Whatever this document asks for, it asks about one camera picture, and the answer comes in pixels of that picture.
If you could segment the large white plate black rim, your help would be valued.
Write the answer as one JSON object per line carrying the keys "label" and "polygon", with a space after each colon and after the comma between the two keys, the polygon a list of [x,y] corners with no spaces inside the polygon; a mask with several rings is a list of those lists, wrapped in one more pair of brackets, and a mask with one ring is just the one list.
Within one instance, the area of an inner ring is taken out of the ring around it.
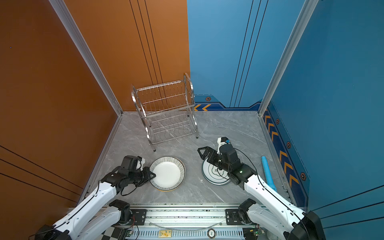
{"label": "large white plate black rim", "polygon": [[156,176],[150,183],[157,190],[170,192],[177,189],[184,181],[186,168],[184,163],[175,157],[161,157],[150,166],[150,171]]}

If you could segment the chrome wire dish rack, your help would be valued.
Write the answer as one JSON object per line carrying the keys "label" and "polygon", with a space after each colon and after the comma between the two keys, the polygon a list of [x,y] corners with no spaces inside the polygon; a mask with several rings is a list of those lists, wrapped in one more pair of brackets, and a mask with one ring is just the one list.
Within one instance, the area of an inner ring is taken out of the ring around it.
{"label": "chrome wire dish rack", "polygon": [[155,145],[163,142],[190,135],[199,138],[194,86],[187,73],[181,80],[133,87],[131,95],[154,152]]}

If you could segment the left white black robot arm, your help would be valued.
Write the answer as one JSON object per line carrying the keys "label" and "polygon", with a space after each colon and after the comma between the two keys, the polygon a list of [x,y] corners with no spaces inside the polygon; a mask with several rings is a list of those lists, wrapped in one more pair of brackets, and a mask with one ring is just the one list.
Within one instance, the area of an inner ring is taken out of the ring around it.
{"label": "left white black robot arm", "polygon": [[125,156],[121,165],[106,174],[93,192],[52,226],[42,226],[35,240],[93,240],[113,225],[135,222],[130,204],[116,199],[124,188],[143,186],[156,177],[140,156]]}

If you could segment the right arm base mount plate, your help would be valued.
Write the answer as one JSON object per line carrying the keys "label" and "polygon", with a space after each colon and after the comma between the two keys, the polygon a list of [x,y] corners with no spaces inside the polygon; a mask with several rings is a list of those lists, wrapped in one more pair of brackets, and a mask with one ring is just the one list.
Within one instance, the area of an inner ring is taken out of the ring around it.
{"label": "right arm base mount plate", "polygon": [[226,209],[226,224],[228,226],[242,225],[238,209]]}

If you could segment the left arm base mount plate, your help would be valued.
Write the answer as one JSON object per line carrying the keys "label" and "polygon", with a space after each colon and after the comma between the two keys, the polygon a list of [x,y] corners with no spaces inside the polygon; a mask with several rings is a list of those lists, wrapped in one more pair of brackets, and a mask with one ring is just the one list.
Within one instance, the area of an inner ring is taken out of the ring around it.
{"label": "left arm base mount plate", "polygon": [[147,217],[147,209],[131,209],[130,211],[130,221],[127,223],[127,226],[144,226]]}

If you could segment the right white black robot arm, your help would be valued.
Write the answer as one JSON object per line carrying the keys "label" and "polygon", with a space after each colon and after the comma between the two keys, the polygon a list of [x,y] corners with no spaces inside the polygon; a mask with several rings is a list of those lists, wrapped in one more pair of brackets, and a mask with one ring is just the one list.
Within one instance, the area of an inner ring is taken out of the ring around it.
{"label": "right white black robot arm", "polygon": [[325,232],[321,220],[313,211],[305,212],[274,191],[262,180],[257,171],[240,161],[230,144],[198,148],[202,160],[224,170],[230,180],[259,200],[267,211],[255,201],[248,199],[239,206],[244,222],[259,224],[281,240],[324,240]]}

